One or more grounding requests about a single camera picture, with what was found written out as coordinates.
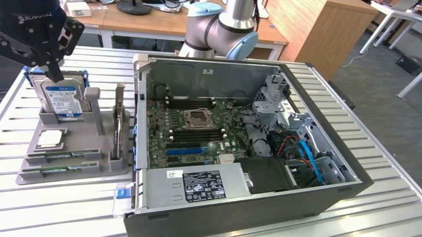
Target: barcode sticker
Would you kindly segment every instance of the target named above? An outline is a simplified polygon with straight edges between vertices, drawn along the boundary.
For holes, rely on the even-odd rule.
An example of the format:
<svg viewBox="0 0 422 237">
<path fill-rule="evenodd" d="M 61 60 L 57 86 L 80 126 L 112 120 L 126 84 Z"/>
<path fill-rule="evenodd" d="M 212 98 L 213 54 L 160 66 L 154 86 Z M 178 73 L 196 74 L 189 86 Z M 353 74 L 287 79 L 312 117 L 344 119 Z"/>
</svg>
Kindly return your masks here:
<svg viewBox="0 0 422 237">
<path fill-rule="evenodd" d="M 166 171 L 166 179 L 170 178 L 181 178 L 182 170 L 168 170 Z"/>
</svg>

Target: metal table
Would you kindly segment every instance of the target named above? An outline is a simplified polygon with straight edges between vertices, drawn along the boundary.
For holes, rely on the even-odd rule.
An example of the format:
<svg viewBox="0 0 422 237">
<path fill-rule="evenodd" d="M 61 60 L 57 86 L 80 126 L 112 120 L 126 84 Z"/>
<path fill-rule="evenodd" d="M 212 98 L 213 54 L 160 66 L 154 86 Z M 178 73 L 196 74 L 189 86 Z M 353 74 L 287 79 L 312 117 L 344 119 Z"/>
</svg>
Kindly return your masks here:
<svg viewBox="0 0 422 237">
<path fill-rule="evenodd" d="M 86 68 L 90 86 L 101 89 L 104 110 L 113 104 L 114 84 L 122 82 L 126 84 L 124 105 L 133 115 L 132 56 L 137 52 L 77 47 L 66 57 L 61 68 Z M 375 183 L 316 217 L 221 236 L 403 237 L 422 234 L 420 188 L 313 68 L 301 63 L 288 63 L 288 67 Z M 304 109 L 295 95 L 292 100 L 299 109 Z M 0 236 L 125 236 L 122 220 L 112 217 L 110 208 L 113 188 L 117 183 L 129 182 L 129 174 L 15 185 L 15 172 L 37 124 L 38 108 L 38 99 L 21 73 L 0 104 Z"/>
</svg>

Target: light blue object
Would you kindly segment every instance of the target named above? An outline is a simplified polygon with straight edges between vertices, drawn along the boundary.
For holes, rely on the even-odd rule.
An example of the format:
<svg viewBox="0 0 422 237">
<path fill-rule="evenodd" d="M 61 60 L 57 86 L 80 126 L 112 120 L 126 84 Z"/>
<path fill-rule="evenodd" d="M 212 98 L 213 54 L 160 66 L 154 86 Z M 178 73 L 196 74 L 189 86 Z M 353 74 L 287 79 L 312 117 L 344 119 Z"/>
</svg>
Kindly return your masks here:
<svg viewBox="0 0 422 237">
<path fill-rule="evenodd" d="M 255 45 L 257 43 L 257 33 L 255 31 L 249 32 L 230 48 L 225 57 L 232 60 L 243 60 L 252 52 Z"/>
<path fill-rule="evenodd" d="M 130 188 L 117 189 L 116 199 L 124 199 L 130 197 Z"/>
<path fill-rule="evenodd" d="M 304 151 L 305 151 L 305 154 L 307 154 L 307 156 L 308 156 L 308 158 L 309 158 L 311 165 L 312 165 L 312 167 L 313 167 L 313 172 L 315 172 L 317 181 L 321 182 L 321 184 L 325 185 L 325 182 L 324 182 L 324 180 L 323 180 L 323 178 L 321 178 L 321 175 L 320 175 L 320 173 L 319 173 L 319 170 L 317 170 L 317 168 L 316 168 L 316 164 L 315 164 L 315 161 L 313 161 L 313 157 L 312 157 L 312 153 L 311 153 L 309 147 L 308 147 L 308 145 L 304 143 L 304 141 L 299 141 L 299 144 L 301 145 L 301 147 L 303 147 L 303 149 L 304 149 Z M 300 153 L 300 156 L 304 158 L 304 154 L 303 154 L 301 149 L 299 149 L 299 153 Z"/>
<path fill-rule="evenodd" d="M 222 11 L 220 5 L 210 2 L 196 2 L 189 5 L 188 17 L 194 16 L 210 16 L 216 15 Z"/>
</svg>

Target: power supply label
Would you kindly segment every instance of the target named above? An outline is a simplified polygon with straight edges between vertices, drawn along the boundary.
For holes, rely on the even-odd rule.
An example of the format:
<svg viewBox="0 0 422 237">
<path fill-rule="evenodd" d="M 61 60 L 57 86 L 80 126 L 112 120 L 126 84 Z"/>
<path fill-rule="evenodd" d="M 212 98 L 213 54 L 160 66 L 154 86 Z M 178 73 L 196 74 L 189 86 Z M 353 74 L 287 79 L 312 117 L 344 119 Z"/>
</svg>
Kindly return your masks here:
<svg viewBox="0 0 422 237">
<path fill-rule="evenodd" d="M 182 174 L 182 185 L 188 202 L 225 198 L 217 170 Z"/>
</svg>

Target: blue latch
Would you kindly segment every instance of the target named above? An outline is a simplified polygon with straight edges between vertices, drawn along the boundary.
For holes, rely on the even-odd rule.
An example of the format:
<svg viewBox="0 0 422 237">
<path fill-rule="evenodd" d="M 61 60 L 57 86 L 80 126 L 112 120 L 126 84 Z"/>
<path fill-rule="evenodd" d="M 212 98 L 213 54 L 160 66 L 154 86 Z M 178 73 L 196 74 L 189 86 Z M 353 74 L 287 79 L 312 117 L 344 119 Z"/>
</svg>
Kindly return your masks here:
<svg viewBox="0 0 422 237">
<path fill-rule="evenodd" d="M 130 197 L 130 188 L 117 189 L 116 199 L 124 199 Z"/>
</svg>

